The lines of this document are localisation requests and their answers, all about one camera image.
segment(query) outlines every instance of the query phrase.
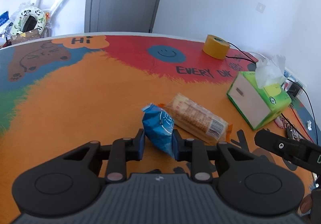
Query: tissue box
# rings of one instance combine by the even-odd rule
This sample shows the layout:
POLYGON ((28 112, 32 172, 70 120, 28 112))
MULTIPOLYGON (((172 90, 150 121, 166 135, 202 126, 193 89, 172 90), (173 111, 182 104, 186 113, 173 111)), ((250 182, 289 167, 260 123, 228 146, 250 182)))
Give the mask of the tissue box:
POLYGON ((227 97, 253 130, 275 119, 291 103, 291 98, 279 84, 259 89, 255 72, 239 72, 227 97))

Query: red cable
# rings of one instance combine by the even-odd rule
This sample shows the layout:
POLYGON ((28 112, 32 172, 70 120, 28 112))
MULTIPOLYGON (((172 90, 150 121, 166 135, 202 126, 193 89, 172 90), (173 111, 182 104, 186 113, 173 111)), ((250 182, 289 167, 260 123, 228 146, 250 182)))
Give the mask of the red cable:
POLYGON ((310 135, 307 133, 306 129, 305 129, 305 128, 304 128, 304 126, 302 125, 302 123, 301 123, 300 119, 297 117, 297 115, 296 115, 296 113, 295 113, 295 111, 293 110, 293 108, 292 108, 292 106, 291 106, 291 105, 290 105, 290 108, 291 108, 291 110, 292 110, 292 112, 293 112, 293 114, 294 114, 295 118, 298 120, 299 124, 301 125, 301 127, 303 128, 303 130, 305 131, 305 133, 307 134, 307 136, 308 136, 308 137, 309 137, 309 139, 311 140, 311 142, 313 142, 313 143, 314 143, 314 141, 311 139, 310 135))

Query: red painted area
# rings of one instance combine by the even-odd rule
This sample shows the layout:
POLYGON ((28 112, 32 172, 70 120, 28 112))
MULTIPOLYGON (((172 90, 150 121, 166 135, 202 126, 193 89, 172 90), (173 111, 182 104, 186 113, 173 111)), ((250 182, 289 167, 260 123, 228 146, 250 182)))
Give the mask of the red painted area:
MULTIPOLYGON (((145 36, 106 36, 106 40, 110 45, 104 50, 110 57, 144 70, 149 74, 183 79, 185 82, 230 82, 235 78, 238 70, 248 71, 248 64, 251 63, 241 59, 215 59, 202 51, 203 43, 201 42, 145 36), (185 54, 186 61, 183 63, 168 63, 151 56, 148 53, 148 48, 155 45, 166 45, 180 50, 185 54), (177 66, 180 66, 179 72, 184 74, 177 72, 177 66), (202 75, 200 70, 209 70, 212 76, 208 73, 202 75)), ((235 49, 230 49, 227 55, 247 58, 235 49)))

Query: yellow label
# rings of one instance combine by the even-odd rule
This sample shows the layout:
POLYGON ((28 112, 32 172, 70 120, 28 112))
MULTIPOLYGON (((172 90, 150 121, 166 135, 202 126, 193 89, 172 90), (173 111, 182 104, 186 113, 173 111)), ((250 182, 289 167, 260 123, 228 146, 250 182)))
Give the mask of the yellow label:
POLYGON ((269 96, 277 96, 281 93, 280 85, 277 83, 274 85, 265 86, 264 89, 269 96))

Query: table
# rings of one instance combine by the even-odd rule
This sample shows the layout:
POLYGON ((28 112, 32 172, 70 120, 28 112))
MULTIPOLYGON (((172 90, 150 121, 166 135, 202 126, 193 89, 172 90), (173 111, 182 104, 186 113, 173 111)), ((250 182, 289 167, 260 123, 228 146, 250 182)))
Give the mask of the table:
MULTIPOLYGON (((232 123, 231 143, 294 171, 310 193, 312 174, 257 147, 256 132, 226 96, 238 71, 255 65, 214 59, 202 46, 155 34, 91 33, 0 50, 0 223, 19 214, 11 186, 23 171, 91 140, 105 145, 134 137, 142 127, 141 109, 167 103, 178 92, 232 123)), ((228 55, 243 57, 236 49, 228 55)), ((291 109, 284 114, 304 133, 291 109)), ((264 128, 284 135, 274 122, 264 128)), ((143 160, 128 162, 127 175, 188 173, 189 167, 147 140, 143 160)), ((214 164, 212 170, 217 176, 214 164)))

